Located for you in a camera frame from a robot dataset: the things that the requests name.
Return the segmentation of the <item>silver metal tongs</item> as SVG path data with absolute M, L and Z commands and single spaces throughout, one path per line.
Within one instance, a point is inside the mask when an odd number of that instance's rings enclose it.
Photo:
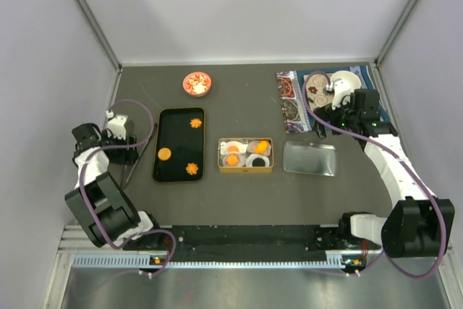
M 137 165 L 139 164 L 140 162 L 140 159 L 143 157 L 147 147 L 150 145 L 150 142 L 151 140 L 154 138 L 154 135 L 156 133 L 156 130 L 158 128 L 158 124 L 155 123 L 154 124 L 154 128 L 153 128 L 153 131 L 150 135 L 150 137 L 148 138 L 148 140 L 145 142 L 145 144 L 143 145 L 143 147 L 138 151 L 138 158 L 137 160 L 134 162 L 133 165 L 127 165 L 125 164 L 122 168 L 122 178 L 121 178 L 121 182 L 120 182 L 120 186 L 122 189 L 125 189 L 127 188 L 128 184 L 129 184 L 129 181 L 133 175 L 133 173 L 135 172 L 135 169 L 137 168 Z

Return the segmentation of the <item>silver tin lid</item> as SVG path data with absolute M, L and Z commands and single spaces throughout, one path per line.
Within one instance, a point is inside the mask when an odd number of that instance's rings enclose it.
M 337 151 L 333 145 L 287 141 L 284 145 L 283 170 L 298 174 L 335 177 Z

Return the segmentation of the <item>black round cookie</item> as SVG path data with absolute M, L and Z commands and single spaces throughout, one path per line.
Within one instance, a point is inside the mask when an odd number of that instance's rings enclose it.
M 252 167 L 262 167 L 262 166 L 266 166 L 266 160 L 264 158 L 261 158 L 261 157 L 255 157 L 252 162 Z

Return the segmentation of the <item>orange figure cookie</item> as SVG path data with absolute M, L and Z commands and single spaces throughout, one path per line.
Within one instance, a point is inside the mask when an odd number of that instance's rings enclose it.
M 240 153 L 239 146 L 231 145 L 227 148 L 227 153 Z

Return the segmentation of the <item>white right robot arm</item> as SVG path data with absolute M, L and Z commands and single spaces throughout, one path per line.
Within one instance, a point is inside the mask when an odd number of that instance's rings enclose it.
M 315 131 L 325 137 L 352 136 L 372 161 L 387 189 L 392 210 L 386 218 L 372 213 L 345 213 L 338 240 L 347 248 L 365 240 L 380 245 L 390 258 L 441 258 L 447 251 L 455 208 L 449 199 L 437 198 L 418 177 L 406 157 L 398 132 L 380 119 L 379 93 L 356 89 L 310 112 Z

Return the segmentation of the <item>orange fish cookie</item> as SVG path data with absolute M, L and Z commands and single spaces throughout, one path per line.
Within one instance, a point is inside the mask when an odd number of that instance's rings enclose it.
M 270 149 L 270 147 L 271 146 L 267 140 L 261 140 L 254 146 L 253 150 L 255 153 L 265 154 L 266 151 Z

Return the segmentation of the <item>orange star flower cookie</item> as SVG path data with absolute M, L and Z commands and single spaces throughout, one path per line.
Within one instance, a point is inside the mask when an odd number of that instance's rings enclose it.
M 225 158 L 225 164 L 228 167 L 240 167 L 242 165 L 242 157 L 238 153 L 231 153 Z

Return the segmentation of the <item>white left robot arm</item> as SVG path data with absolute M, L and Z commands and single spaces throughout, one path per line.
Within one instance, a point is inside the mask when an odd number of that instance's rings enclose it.
M 77 167 L 77 184 L 65 196 L 65 202 L 87 235 L 96 246 L 107 244 L 89 209 L 92 208 L 112 242 L 127 242 L 148 248 L 159 247 L 164 232 L 152 214 L 137 211 L 124 193 L 122 186 L 111 176 L 111 163 L 134 166 L 140 155 L 133 146 L 137 136 L 134 124 L 121 116 L 108 121 L 104 129 L 84 123 L 72 130 L 75 138 L 73 163 Z

